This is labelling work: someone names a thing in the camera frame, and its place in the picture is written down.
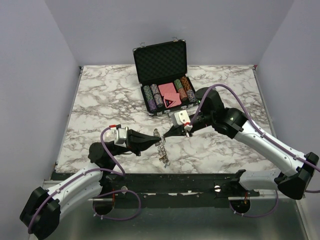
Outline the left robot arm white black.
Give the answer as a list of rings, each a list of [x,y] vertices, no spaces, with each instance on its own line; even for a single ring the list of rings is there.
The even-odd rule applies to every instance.
[[[108,174],[120,179],[126,176],[117,155],[132,152],[140,156],[161,138],[139,133],[121,125],[110,125],[100,134],[100,141],[89,148],[88,163],[81,170],[44,189],[36,188],[30,195],[19,219],[27,226],[27,232],[44,240],[58,227],[60,220],[85,201],[95,197],[107,197],[111,185],[106,182]]]

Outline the silver disc keyring holder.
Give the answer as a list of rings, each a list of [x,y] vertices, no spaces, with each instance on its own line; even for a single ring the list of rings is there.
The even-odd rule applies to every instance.
[[[169,160],[169,157],[165,148],[165,142],[166,142],[165,137],[160,134],[157,128],[153,130],[153,135],[155,137],[161,138],[160,141],[155,143],[155,146],[157,147],[157,151],[158,151],[158,159],[160,162],[164,164],[164,168],[166,169],[168,166],[171,165],[171,162]]]

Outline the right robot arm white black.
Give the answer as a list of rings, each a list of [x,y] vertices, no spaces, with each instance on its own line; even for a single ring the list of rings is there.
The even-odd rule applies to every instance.
[[[221,135],[234,139],[252,148],[277,168],[264,171],[239,170],[230,183],[230,191],[241,196],[251,190],[276,190],[285,196],[300,200],[318,170],[319,157],[303,153],[284,144],[259,127],[242,108],[225,107],[214,87],[196,91],[200,101],[195,114],[181,110],[171,116],[172,127],[164,134],[190,137],[194,132],[211,126]]]

